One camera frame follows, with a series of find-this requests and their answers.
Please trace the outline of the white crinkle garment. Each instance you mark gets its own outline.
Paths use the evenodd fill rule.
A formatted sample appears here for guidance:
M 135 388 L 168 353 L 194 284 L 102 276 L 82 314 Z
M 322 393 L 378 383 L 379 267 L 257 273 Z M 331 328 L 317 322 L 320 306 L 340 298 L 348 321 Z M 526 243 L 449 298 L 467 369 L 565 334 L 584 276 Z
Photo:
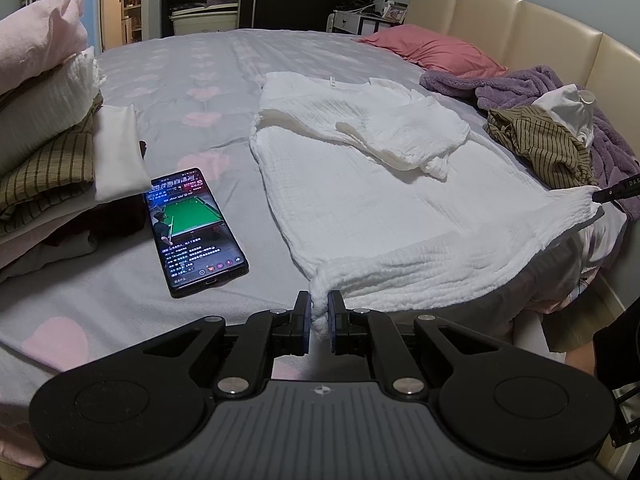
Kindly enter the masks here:
M 15 89 L 1 103 L 2 174 L 101 104 L 104 79 L 90 47 Z
M 269 73 L 250 149 L 319 332 L 334 290 L 351 309 L 499 324 L 486 306 L 515 301 L 599 212 L 589 186 L 547 190 L 456 112 L 388 79 Z

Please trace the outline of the white shirt on blanket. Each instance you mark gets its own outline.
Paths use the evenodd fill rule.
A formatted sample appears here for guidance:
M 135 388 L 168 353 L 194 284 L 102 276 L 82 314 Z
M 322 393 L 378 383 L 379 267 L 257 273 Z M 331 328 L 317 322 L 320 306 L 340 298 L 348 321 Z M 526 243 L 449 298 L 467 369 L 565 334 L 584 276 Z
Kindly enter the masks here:
M 594 139 L 593 116 L 596 103 L 596 96 L 591 91 L 579 89 L 576 84 L 567 84 L 546 92 L 533 102 L 533 106 L 544 110 L 586 148 L 590 148 Z

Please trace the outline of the smartphone with lit screen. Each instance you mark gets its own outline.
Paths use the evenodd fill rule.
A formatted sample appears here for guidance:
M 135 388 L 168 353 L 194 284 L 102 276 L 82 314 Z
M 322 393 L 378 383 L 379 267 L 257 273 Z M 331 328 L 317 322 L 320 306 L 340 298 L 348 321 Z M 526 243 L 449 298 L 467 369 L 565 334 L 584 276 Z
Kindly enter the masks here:
M 247 274 L 247 258 L 201 169 L 152 180 L 144 198 L 171 296 L 189 296 Z

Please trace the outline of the beige padded headboard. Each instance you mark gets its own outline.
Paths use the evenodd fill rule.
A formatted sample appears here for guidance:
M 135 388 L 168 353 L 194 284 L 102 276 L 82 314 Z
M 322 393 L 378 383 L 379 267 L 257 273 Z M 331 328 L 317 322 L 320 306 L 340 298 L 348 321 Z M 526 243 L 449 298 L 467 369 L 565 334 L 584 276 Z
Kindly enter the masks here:
M 510 70 L 550 66 L 593 92 L 615 129 L 639 143 L 639 55 L 604 32 L 525 0 L 409 0 L 406 22 L 474 44 Z

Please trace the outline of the pink pillow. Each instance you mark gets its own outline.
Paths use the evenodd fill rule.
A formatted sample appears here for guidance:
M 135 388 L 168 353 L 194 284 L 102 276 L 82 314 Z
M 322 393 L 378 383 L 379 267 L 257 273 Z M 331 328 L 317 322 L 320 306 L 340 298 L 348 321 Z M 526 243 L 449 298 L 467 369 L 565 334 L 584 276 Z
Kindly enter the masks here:
M 357 42 L 389 50 L 424 70 L 463 78 L 502 76 L 508 72 L 506 66 L 462 39 L 411 24 L 382 29 Z

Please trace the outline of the white folded cloth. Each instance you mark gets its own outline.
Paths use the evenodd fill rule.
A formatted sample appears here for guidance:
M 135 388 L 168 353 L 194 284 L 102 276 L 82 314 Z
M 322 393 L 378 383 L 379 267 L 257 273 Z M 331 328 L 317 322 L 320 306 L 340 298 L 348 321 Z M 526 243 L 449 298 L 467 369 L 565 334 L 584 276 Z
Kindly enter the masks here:
M 151 188 L 134 108 L 102 106 L 94 130 L 94 200 L 108 203 Z

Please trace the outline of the olive striped folded garment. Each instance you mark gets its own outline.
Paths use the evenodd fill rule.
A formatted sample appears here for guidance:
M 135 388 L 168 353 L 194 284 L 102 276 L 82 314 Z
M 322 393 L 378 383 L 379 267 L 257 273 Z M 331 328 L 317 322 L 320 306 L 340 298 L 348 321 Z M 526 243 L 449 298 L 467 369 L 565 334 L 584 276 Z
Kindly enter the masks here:
M 1 234 L 12 233 L 88 191 L 94 182 L 96 110 L 1 178 Z

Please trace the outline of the cluttered nightstand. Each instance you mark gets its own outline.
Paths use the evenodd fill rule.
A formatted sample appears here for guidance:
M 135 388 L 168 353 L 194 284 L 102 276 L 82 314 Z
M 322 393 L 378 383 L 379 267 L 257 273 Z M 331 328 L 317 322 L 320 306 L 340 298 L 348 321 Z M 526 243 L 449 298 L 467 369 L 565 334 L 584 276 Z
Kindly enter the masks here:
M 326 32 L 369 36 L 405 21 L 408 4 L 396 0 L 370 1 L 357 9 L 335 10 L 326 21 Z

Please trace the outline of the grey heart-print bed sheet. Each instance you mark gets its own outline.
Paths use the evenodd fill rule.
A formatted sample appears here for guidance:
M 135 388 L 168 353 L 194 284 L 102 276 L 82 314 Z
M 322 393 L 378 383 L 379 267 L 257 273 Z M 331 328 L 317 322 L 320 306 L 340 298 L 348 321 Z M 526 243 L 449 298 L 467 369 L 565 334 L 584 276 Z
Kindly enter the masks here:
M 169 295 L 152 235 L 142 230 L 94 252 L 47 245 L 1 285 L 1 463 L 22 478 L 41 465 L 30 433 L 32 395 L 59 370 L 167 332 L 209 310 L 232 323 L 288 306 L 306 286 L 271 217 L 250 152 L 266 74 L 290 70 L 361 84 L 416 88 L 419 66 L 324 32 L 210 32 L 109 50 L 107 104 L 133 106 L 152 176 L 198 168 L 247 254 L 244 278 L 184 299 Z

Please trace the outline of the white folded crinkle garment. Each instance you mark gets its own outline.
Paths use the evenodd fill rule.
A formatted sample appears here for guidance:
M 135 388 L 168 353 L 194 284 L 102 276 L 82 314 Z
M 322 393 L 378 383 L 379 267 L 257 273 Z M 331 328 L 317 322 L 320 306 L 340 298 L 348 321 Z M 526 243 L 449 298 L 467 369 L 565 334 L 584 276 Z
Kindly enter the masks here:
M 2 174 L 101 104 L 104 79 L 90 47 L 15 89 L 1 103 Z

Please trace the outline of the light pink folded cloth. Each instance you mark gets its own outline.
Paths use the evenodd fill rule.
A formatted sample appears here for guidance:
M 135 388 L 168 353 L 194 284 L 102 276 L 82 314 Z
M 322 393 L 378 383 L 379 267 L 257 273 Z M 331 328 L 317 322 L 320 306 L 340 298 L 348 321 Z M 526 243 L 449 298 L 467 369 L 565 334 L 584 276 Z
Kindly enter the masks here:
M 1 93 L 88 47 L 84 0 L 38 0 L 1 21 Z

